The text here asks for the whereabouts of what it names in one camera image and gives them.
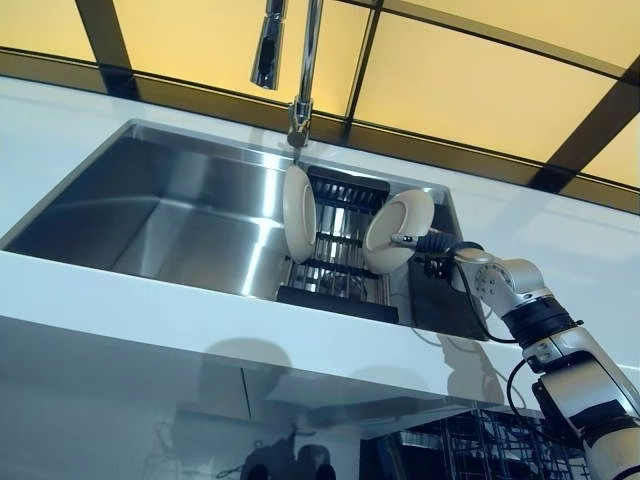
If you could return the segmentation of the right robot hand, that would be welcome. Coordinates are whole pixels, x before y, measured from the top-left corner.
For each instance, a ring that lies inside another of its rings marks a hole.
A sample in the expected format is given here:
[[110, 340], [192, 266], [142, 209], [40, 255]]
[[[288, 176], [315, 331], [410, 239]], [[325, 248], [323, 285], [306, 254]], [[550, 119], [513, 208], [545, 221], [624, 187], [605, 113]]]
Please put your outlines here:
[[394, 233], [390, 236], [390, 240], [394, 245], [427, 255], [455, 256], [456, 253], [462, 249], [484, 250], [484, 248], [476, 242], [462, 241], [453, 234], [436, 230], [429, 231], [426, 235], [422, 236]]

